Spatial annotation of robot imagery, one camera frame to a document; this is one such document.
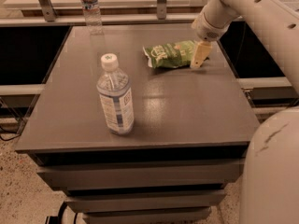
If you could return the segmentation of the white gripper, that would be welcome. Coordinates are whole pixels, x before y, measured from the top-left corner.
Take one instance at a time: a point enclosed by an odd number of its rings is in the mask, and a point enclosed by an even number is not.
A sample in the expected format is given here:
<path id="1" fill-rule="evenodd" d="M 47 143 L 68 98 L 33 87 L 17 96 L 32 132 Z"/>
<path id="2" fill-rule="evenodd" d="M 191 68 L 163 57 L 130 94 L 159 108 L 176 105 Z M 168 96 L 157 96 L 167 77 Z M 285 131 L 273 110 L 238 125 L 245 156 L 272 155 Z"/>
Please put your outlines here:
<path id="1" fill-rule="evenodd" d="M 212 50 L 210 42 L 219 40 L 228 30 L 229 15 L 221 13 L 211 14 L 211 16 L 209 20 L 205 11 L 201 11 L 192 23 L 193 30 L 202 41 L 195 43 L 190 68 L 200 68 Z"/>

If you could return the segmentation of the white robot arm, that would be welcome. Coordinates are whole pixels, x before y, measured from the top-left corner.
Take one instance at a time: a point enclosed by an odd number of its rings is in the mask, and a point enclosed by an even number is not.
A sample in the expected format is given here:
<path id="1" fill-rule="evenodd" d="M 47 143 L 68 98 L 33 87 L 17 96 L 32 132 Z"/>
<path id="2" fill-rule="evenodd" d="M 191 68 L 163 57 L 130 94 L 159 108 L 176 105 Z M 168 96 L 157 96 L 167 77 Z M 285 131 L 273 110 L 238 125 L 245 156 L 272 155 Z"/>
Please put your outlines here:
<path id="1" fill-rule="evenodd" d="M 247 78 L 263 89 L 299 92 L 299 15 L 279 0 L 209 0 L 192 24 L 201 44 L 242 18 L 283 77 Z M 239 224 L 299 224 L 299 107 L 278 111 L 252 136 L 244 161 Z"/>

